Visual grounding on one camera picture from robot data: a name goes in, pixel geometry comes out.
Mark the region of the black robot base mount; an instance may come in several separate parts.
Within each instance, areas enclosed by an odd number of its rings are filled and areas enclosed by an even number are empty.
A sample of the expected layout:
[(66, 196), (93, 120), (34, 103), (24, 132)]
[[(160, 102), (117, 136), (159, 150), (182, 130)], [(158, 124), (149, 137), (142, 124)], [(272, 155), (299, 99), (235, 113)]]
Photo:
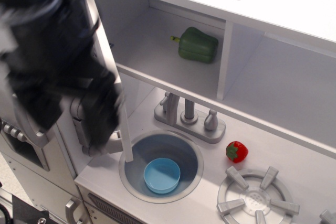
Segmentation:
[(54, 223), (48, 211), (39, 211), (14, 195), (1, 196), (1, 223)]

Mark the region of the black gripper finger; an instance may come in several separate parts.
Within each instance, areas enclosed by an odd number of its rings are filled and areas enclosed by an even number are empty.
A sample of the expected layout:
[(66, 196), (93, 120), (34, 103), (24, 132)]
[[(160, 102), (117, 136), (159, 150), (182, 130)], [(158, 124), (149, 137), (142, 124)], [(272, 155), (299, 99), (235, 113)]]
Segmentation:
[(61, 117), (60, 106), (65, 95), (59, 90), (14, 90), (18, 102), (44, 130), (50, 129)]
[(85, 148), (102, 149), (119, 125), (117, 95), (86, 95), (80, 101), (79, 141)]

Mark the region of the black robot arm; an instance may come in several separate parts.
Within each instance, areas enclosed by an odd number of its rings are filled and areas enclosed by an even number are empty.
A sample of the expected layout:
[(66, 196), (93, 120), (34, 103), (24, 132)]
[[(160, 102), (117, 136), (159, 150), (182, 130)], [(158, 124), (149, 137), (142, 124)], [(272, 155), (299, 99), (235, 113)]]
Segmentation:
[(119, 123), (115, 76), (93, 54), (98, 25), (84, 0), (1, 0), (1, 23), (16, 47), (1, 53), (18, 102), (44, 130), (60, 118), (63, 96), (83, 110), (85, 147), (100, 150)]

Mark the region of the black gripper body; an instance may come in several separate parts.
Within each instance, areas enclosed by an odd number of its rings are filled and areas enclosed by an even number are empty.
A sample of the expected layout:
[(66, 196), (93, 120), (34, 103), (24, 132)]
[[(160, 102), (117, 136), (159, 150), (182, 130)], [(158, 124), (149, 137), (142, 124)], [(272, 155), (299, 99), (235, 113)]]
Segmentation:
[(2, 6), (1, 22), (17, 42), (1, 55), (13, 92), (59, 90), (80, 100), (86, 95), (93, 36), (82, 6)]

